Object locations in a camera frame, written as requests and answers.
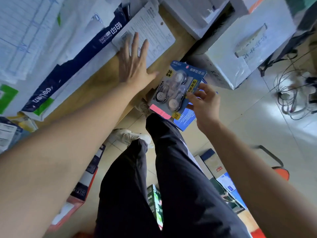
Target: right hand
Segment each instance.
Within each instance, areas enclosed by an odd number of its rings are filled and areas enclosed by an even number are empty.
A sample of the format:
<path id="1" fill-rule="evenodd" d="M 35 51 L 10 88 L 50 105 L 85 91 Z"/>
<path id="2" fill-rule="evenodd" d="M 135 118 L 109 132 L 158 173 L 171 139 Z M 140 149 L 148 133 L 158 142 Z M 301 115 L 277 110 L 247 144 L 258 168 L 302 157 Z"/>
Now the right hand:
<path id="1" fill-rule="evenodd" d="M 187 108 L 195 112 L 197 126 L 203 133 L 210 129 L 213 124 L 220 123 L 219 108 L 220 96 L 211 88 L 210 85 L 200 83 L 197 91 L 193 94 L 187 93 L 189 102 Z"/>

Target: left hand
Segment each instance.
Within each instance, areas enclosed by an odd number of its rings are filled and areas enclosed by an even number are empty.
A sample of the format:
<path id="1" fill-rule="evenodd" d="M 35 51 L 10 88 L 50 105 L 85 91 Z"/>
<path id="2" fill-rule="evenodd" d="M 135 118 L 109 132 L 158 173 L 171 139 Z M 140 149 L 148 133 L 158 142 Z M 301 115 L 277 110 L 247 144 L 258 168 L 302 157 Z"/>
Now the left hand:
<path id="1" fill-rule="evenodd" d="M 119 80 L 130 85 L 135 91 L 139 92 L 144 89 L 159 72 L 148 74 L 146 72 L 146 56 L 149 48 L 149 41 L 146 39 L 141 47 L 140 56 L 139 49 L 139 34 L 134 34 L 131 56 L 129 52 L 130 38 L 125 41 L 124 47 L 120 49 L 119 54 Z"/>

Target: green label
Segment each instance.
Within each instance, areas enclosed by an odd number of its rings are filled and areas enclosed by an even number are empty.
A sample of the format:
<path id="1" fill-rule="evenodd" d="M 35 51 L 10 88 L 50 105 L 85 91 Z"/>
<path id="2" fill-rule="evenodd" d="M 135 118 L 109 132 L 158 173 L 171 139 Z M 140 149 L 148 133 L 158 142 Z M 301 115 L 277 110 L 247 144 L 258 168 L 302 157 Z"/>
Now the green label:
<path id="1" fill-rule="evenodd" d="M 8 85 L 2 84 L 0 86 L 0 114 L 3 114 L 18 92 L 18 90 L 11 88 Z"/>
<path id="2" fill-rule="evenodd" d="M 52 98 L 48 98 L 44 103 L 40 105 L 40 107 L 37 108 L 33 113 L 36 114 L 37 116 L 40 116 L 41 113 L 46 110 L 52 103 L 53 103 Z"/>

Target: forearm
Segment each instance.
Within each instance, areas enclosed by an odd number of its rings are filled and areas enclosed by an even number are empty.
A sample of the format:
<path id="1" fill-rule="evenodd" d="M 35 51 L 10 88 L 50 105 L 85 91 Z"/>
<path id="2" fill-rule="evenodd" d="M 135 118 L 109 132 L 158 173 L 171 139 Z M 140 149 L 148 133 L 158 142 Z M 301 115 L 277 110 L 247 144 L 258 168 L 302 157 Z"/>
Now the forearm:
<path id="1" fill-rule="evenodd" d="M 134 95 L 120 85 L 2 154 L 0 223 L 7 236 L 36 237 L 25 233 L 29 225 L 43 235 Z"/>
<path id="2" fill-rule="evenodd" d="M 267 237 L 317 236 L 313 204 L 221 123 L 206 136 Z"/>

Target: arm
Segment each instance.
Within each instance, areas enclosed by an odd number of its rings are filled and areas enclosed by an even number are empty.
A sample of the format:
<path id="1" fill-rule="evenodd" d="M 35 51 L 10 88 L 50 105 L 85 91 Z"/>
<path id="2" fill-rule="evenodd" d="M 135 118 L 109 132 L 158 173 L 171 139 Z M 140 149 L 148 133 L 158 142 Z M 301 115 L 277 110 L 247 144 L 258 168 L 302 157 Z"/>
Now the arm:
<path id="1" fill-rule="evenodd" d="M 317 237 L 317 209 L 219 120 L 220 97 L 200 84 L 188 98 L 252 216 L 267 237 Z"/>
<path id="2" fill-rule="evenodd" d="M 148 41 L 120 51 L 124 83 L 73 114 L 39 129 L 0 156 L 3 237 L 42 237 L 129 101 L 155 78 L 146 73 Z"/>

